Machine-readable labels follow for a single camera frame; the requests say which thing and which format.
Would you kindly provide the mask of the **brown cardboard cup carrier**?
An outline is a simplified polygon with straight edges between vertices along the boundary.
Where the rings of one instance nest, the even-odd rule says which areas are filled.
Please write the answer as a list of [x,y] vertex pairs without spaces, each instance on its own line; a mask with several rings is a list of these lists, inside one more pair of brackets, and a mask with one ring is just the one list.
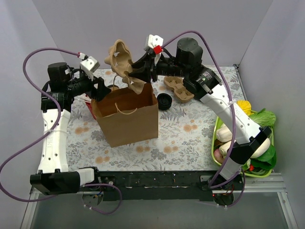
[[136,94],[141,94],[145,82],[130,76],[133,72],[132,56],[123,40],[117,40],[108,49],[108,56],[104,62],[111,66],[114,73],[122,78],[122,82],[128,84],[128,88]]
[[173,91],[174,96],[180,103],[187,103],[194,98],[194,95],[184,87],[181,77],[165,76],[163,83],[167,89]]

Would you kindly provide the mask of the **stack of black lids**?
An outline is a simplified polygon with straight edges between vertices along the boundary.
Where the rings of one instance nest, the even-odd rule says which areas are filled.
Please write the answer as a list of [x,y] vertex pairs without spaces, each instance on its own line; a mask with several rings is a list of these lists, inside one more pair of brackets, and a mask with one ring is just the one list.
[[161,93],[157,96],[159,110],[166,111],[172,106],[172,97],[169,94]]

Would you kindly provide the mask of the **brown paper bag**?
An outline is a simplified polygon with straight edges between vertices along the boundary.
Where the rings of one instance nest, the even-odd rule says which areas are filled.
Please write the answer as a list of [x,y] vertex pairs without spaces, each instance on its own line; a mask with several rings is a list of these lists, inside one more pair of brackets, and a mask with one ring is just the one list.
[[92,112],[111,147],[158,137],[158,101],[146,83],[140,94],[129,88],[111,91],[91,101]]

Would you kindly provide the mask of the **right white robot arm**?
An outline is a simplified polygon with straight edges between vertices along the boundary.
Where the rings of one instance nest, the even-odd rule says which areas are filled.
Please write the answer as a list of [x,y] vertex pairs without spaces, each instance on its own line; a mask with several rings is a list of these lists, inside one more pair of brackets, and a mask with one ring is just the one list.
[[181,38],[177,42],[176,55],[164,57],[163,38],[150,34],[144,50],[145,55],[132,64],[132,78],[150,83],[159,75],[181,76],[184,87],[212,109],[231,132],[228,140],[218,137],[229,148],[215,178],[220,189],[228,189],[249,159],[259,158],[270,148],[270,127],[261,127],[253,121],[233,101],[223,75],[202,65],[203,49],[195,39]]

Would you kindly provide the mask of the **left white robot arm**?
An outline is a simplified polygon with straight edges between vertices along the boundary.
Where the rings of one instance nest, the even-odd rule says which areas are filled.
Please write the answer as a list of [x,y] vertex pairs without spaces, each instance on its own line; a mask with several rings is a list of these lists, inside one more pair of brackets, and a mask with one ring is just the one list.
[[49,81],[42,88],[41,111],[44,133],[41,161],[36,174],[30,176],[30,184],[45,195],[77,193],[81,186],[96,191],[101,178],[96,167],[84,167],[69,171],[66,157],[66,139],[71,105],[76,96],[87,94],[101,101],[111,92],[104,80],[93,74],[99,62],[89,58],[78,69],[65,62],[48,66]]

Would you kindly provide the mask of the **red plastic cup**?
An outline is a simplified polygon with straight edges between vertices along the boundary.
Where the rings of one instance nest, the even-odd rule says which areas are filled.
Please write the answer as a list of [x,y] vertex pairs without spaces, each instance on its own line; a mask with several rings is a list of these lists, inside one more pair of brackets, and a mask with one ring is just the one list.
[[91,105],[91,103],[86,102],[85,104],[87,105],[87,107],[88,107],[88,109],[89,109],[89,111],[90,111],[90,113],[91,113],[93,119],[96,120],[96,116],[94,115],[94,113],[93,113],[93,111],[92,111],[92,105]]

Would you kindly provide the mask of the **yellow toy napa cabbage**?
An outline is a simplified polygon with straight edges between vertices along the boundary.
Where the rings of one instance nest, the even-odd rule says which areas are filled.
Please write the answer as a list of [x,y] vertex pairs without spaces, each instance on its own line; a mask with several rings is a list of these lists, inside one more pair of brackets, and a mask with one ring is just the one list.
[[245,112],[246,115],[250,116],[252,113],[252,106],[247,100],[239,100],[236,102],[237,105]]

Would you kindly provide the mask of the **small white toy cabbage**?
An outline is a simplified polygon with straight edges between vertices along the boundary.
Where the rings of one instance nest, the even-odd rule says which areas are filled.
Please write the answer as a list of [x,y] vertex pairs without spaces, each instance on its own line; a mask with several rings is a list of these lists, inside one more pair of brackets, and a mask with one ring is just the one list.
[[232,142],[232,136],[230,129],[225,124],[222,124],[221,127],[216,130],[216,139],[220,141],[219,151],[223,156],[227,155]]

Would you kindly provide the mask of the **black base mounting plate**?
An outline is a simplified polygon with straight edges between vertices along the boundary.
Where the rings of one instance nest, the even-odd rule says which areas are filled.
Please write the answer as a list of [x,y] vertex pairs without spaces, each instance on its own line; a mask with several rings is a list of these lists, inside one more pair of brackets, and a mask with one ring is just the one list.
[[210,171],[100,171],[104,184],[113,182],[123,200],[194,199],[213,201],[207,182],[216,172]]

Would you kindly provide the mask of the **purple toy onion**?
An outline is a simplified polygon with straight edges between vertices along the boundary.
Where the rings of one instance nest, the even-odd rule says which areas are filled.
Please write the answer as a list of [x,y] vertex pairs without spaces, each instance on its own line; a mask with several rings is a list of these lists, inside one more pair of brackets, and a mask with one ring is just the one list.
[[221,152],[219,151],[219,148],[216,149],[216,150],[214,151],[213,155],[214,155],[215,160],[216,160],[218,163],[220,163],[220,164],[223,163],[223,161],[224,161],[224,156],[223,156],[223,155],[221,154]]

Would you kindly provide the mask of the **green toy napa cabbage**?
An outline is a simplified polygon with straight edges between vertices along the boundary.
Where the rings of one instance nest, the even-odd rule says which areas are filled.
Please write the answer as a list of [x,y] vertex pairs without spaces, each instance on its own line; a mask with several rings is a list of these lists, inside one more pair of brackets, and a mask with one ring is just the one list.
[[276,115],[272,111],[268,111],[265,108],[259,112],[249,115],[249,117],[261,127],[274,127],[276,122]]

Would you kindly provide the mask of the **green plastic basket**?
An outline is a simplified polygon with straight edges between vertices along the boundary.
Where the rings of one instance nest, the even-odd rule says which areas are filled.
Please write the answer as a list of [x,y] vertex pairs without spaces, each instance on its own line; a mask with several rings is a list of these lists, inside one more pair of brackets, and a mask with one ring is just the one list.
[[[215,123],[215,127],[214,127],[214,131],[213,131],[212,152],[211,152],[214,162],[219,166],[221,164],[218,163],[215,160],[214,151],[219,148],[219,144],[220,144],[220,141],[218,141],[216,139],[216,130],[219,129],[222,124],[224,124],[223,121],[220,118],[217,118],[216,123]],[[274,134],[271,134],[269,136],[269,139],[270,139],[270,145],[274,146]],[[261,169],[259,167],[254,167],[253,165],[251,165],[251,159],[249,159],[248,162],[246,162],[246,164],[243,166],[243,170],[245,172],[245,175],[248,176],[248,177],[264,178],[264,177],[269,176],[273,169],[264,170],[264,169]]]

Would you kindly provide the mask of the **white toy radish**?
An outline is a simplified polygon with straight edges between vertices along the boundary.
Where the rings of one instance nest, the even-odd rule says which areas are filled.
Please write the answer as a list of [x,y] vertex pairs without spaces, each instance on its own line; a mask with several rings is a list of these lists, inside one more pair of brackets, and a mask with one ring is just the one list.
[[256,149],[256,151],[252,154],[251,158],[258,158],[263,155],[270,146],[270,139],[267,138],[264,142]]

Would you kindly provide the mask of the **dark green toy leafy vegetable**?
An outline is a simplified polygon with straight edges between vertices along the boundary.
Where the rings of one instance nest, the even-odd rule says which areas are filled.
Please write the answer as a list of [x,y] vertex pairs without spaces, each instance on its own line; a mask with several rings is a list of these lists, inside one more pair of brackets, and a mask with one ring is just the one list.
[[253,165],[254,167],[259,167],[264,170],[273,169],[276,165],[276,162],[277,162],[276,150],[273,145],[270,145],[268,150],[258,158],[251,159],[251,165]]

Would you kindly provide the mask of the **aluminium frame rail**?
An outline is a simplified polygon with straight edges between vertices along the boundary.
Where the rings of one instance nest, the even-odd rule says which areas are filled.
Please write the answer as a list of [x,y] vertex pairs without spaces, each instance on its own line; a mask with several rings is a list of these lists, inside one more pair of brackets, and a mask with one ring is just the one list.
[[23,229],[295,229],[280,173],[249,177],[244,192],[235,191],[231,208],[198,200],[125,200],[99,202],[94,192],[61,195],[37,202],[31,193]]

